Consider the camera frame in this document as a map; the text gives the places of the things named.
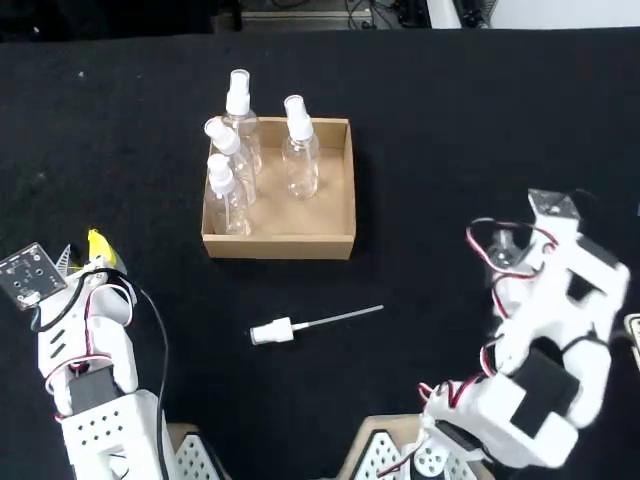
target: white wall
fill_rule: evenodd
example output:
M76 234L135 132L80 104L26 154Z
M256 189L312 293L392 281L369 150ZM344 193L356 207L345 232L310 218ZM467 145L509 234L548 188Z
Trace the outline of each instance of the white wall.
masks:
M640 0L498 0L493 28L554 29L640 25Z

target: circuit board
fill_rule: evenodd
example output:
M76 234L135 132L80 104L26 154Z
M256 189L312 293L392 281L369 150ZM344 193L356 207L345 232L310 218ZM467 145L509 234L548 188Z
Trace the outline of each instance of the circuit board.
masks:
M67 284L44 249L33 243L0 260L0 287L20 310L27 310Z

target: bottle cap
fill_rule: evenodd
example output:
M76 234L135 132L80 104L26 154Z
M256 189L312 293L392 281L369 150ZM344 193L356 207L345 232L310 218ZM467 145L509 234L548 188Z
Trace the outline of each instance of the bottle cap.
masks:
M220 153L233 155L240 149L240 137L232 128L222 123L220 117L207 120L204 124L204 133L211 137Z
M236 188L236 180L229 167L229 157L216 153L207 160L209 167L209 184L211 189L219 194L226 195Z
M249 113L251 95L249 95L249 72L234 70L231 72L229 92L227 92L227 112L231 115L246 115Z
M311 117L304 106L304 99L300 95L291 95L284 101L287 111L287 126L293 140L308 140L313 136Z

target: black cable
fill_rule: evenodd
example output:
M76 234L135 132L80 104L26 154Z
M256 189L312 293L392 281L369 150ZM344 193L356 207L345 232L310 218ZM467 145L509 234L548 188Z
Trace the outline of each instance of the black cable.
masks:
M164 402L164 391L165 385L167 383L167 371L169 370L169 337L167 336L167 330L164 325L164 321L162 320L162 315L158 311L156 304L153 303L153 300L149 296L147 292L145 292L139 285L136 286L133 282L126 279L134 288L137 288L142 296L146 298L149 305L153 309L153 313L156 316L156 320L158 322L158 326L160 327L160 331L162 332L162 341L164 342L164 362L162 364L162 381L160 382L160 392L158 393L158 408L156 410L156 443L158 447L158 457L160 458L160 470L162 471L162 478L164 480L169 480L169 472L167 470L167 464L164 459L164 445L162 443L162 403Z
M376 25L376 15L374 12L375 0L369 0L369 11L371 12L371 25L370 28L376 30L378 27Z
M85 279L89 275L96 275L98 273L113 274L119 277L120 279L128 282L133 288L138 290L151 306L151 309L153 310L153 313L156 317L156 321L158 322L158 327L160 327L160 332L162 333L162 341L164 343L164 361L162 363L162 379L160 382L160 391L158 393L158 405L156 408L156 446L158 449L158 459L160 462L160 470L162 472L162 478L163 480L169 480L169 470L167 469L167 463L164 458L164 445L162 442L162 404L164 401L165 386L167 383L167 372L169 370L169 337L167 336L167 330L165 328L164 321L162 320L162 315L160 315L160 312L156 307L156 304L153 302L149 294L144 289L142 289L140 285L131 281L131 279L129 279L129 277L127 277L127 275L122 273L120 270L116 270L115 268L96 268L95 270L91 270L83 273L78 278L78 285L76 286L76 289L73 292L73 295L71 295L69 302L64 306L64 308L60 311L58 316L53 319L52 322L44 326L40 326L35 330L32 328L32 331L34 331L35 333L46 332L47 330L50 330L55 325L57 325L64 318L64 316L67 313L69 313L69 311L73 308L75 303L78 301Z
M351 10L349 10L349 0L344 0L344 8L347 11L347 25L349 26L349 30L358 29L358 25L353 19L353 14L357 10L357 8L360 6L360 4L362 4L363 1L364 0L358 0L358 2L356 2L354 7Z
M46 325L40 325L39 327L36 327L34 324L34 320L35 320L35 312L34 312L34 319L32 320L31 331L33 333L46 332L51 330L58 323L60 323L62 319L71 311L73 306L78 301L78 298L80 297L80 293L82 293L82 287L84 286L84 281L89 275L96 275L98 273L112 273L112 272L117 272L120 275L123 275L120 271L115 270L113 268L96 268L95 270L91 270L89 272L85 272L82 275L80 275L80 277L78 278L78 285L76 285L76 289L74 290L73 295L71 295L69 302L64 306L64 308L52 321L50 321Z
M595 331L590 330L586 335L582 335L581 337L577 337L571 340L562 350L560 350L560 352L564 356L569 350L571 350L580 342L592 342L596 345L602 345L604 348L609 348L609 344L607 342L598 338L598 335Z
M122 458L123 460L126 460L126 459L127 459L127 457L125 457L124 455L118 455L118 454L115 454L115 453L110 453L110 454L109 454L109 456L110 456L110 457L115 457L115 458ZM130 469L128 469L128 468L127 468L127 471L126 471L126 472L124 472L124 475L122 475L122 476L120 477L120 480L122 480L124 477L126 477L127 475L129 475L129 470L130 470Z
M273 3L276 7L278 7L281 10L288 10L290 8L298 8L298 7L301 7L302 5L306 5L310 1L311 0L300 0L294 3L280 3L279 0L271 0L271 3Z
M378 10L378 2L376 2L375 0L371 0L371 18L375 18L375 14L378 14L378 16L382 19L382 21L384 23L387 24L387 26L389 27L389 30L393 30L393 24L389 21L389 19L387 17L385 17L382 12L380 10Z

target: clear plastic bottle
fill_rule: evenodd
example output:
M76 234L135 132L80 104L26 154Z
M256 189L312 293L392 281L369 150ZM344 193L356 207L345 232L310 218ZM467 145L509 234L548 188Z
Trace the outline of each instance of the clear plastic bottle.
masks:
M289 127L289 137L282 145L287 188L297 198L311 198L318 190L318 137L300 95L287 97L284 108Z
M256 201L256 173L249 149L234 130L222 123L220 117L209 120L204 131L218 151L231 158L233 173L244 184L247 201L253 205Z
M253 169L257 175L262 170L260 120L250 107L249 79L250 75L246 70L231 72L227 93L227 113L222 117L222 122L235 130L251 152Z
M242 182L237 182L229 167L229 157L215 154L209 157L208 184L205 192L207 211L215 232L219 235L249 235L247 195Z

